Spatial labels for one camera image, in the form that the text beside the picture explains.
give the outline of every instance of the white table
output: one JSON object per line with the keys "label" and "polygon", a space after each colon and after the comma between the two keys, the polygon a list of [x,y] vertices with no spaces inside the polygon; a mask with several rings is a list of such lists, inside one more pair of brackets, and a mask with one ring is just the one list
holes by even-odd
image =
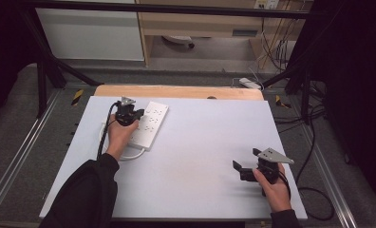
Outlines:
{"label": "white table", "polygon": [[[58,176],[47,196],[44,217],[66,179],[96,158],[101,122],[116,97],[91,97]],[[176,98],[139,98],[169,105],[152,149],[133,161],[121,161],[115,176],[119,193],[113,218],[134,220],[268,219],[270,208],[256,182],[239,179],[232,160],[255,167],[252,149],[271,147],[284,154],[267,102]],[[126,148],[125,154],[138,153]],[[291,204],[306,219],[293,176]]]}

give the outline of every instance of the hand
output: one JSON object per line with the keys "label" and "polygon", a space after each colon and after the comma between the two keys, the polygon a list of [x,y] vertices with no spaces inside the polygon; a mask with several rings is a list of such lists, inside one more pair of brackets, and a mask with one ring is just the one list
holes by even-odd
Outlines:
{"label": "hand", "polygon": [[123,150],[131,139],[132,133],[138,128],[139,121],[134,121],[129,126],[122,126],[115,120],[115,115],[110,116],[108,127],[108,149],[107,154],[119,161]]}
{"label": "hand", "polygon": [[[285,174],[285,168],[281,163],[278,164],[279,171]],[[266,198],[271,206],[272,212],[281,212],[291,209],[289,190],[286,184],[279,178],[275,184],[270,184],[265,176],[257,169],[254,169],[256,180],[265,191]]]}

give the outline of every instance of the wooden board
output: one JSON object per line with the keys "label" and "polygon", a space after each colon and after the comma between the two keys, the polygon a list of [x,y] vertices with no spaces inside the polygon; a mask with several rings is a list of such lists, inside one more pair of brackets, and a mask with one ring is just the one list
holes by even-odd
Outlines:
{"label": "wooden board", "polygon": [[100,85],[95,96],[128,97],[164,97],[164,98],[201,98],[210,96],[224,100],[263,101],[262,92],[250,88],[194,87],[167,85]]}

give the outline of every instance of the white power strip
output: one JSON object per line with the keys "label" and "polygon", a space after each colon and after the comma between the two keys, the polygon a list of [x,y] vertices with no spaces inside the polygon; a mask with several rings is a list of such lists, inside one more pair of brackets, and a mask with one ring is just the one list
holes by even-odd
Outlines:
{"label": "white power strip", "polygon": [[132,133],[129,145],[150,150],[161,127],[168,105],[150,102],[139,121],[139,127]]}
{"label": "white power strip", "polygon": [[248,88],[255,88],[255,89],[259,89],[261,86],[256,84],[255,82],[249,80],[248,78],[242,78],[239,80],[239,82],[243,85],[243,86],[246,86]]}

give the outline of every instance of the outlet socket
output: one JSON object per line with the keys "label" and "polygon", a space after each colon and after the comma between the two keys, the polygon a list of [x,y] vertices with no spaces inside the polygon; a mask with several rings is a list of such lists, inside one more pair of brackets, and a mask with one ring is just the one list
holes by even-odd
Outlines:
{"label": "outlet socket", "polygon": [[276,10],[277,4],[279,4],[279,0],[268,0],[266,4],[266,10]]}
{"label": "outlet socket", "polygon": [[268,5],[268,0],[256,0],[255,1],[255,9],[265,9]]}
{"label": "outlet socket", "polygon": [[149,151],[167,111],[168,105],[150,102],[144,109],[138,129],[132,133],[129,145]]}

